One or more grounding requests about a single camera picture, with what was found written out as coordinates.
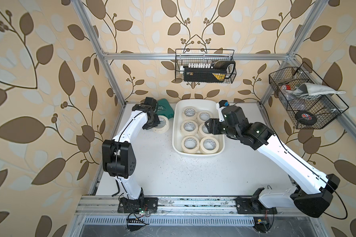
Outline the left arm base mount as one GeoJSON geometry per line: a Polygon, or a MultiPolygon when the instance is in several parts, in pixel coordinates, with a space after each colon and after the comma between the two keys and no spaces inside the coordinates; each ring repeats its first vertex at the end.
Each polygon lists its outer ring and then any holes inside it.
{"type": "Polygon", "coordinates": [[[131,200],[127,198],[120,198],[118,206],[118,213],[156,213],[158,208],[158,198],[156,197],[140,197],[136,200],[131,200]]]}

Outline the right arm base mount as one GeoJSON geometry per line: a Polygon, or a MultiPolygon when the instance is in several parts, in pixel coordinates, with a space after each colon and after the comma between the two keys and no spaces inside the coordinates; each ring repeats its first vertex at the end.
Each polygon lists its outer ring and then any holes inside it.
{"type": "Polygon", "coordinates": [[[261,215],[276,215],[277,209],[264,207],[256,198],[252,197],[237,197],[235,205],[238,214],[261,214],[261,215]]]}

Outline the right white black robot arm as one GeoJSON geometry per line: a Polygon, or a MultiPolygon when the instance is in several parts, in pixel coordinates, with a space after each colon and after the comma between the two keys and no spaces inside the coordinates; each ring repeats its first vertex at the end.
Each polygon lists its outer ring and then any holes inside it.
{"type": "Polygon", "coordinates": [[[283,191],[260,188],[255,192],[257,205],[266,209],[295,207],[313,218],[325,213],[340,183],[336,175],[326,175],[308,164],[264,123],[250,123],[242,108],[221,101],[217,110],[219,118],[210,118],[204,123],[211,134],[223,134],[251,147],[273,161],[295,182],[293,187],[283,191]]]}

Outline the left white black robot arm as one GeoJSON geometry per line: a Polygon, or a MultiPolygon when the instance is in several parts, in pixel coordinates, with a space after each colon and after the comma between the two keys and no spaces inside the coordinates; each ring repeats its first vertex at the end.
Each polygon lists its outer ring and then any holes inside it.
{"type": "Polygon", "coordinates": [[[124,127],[114,138],[102,144],[103,170],[115,178],[118,187],[124,189],[125,198],[129,200],[138,200],[142,194],[141,186],[132,178],[136,167],[132,142],[141,130],[149,130],[160,124],[156,108],[157,101],[152,97],[134,105],[124,127]]]}

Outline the white plastic storage tray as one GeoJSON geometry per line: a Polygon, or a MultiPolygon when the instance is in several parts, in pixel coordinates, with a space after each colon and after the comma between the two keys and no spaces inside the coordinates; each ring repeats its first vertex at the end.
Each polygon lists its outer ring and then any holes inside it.
{"type": "Polygon", "coordinates": [[[217,103],[211,100],[189,99],[176,104],[173,120],[173,149],[182,156],[210,158],[225,149],[223,135],[212,135],[205,119],[218,118],[217,103]]]}

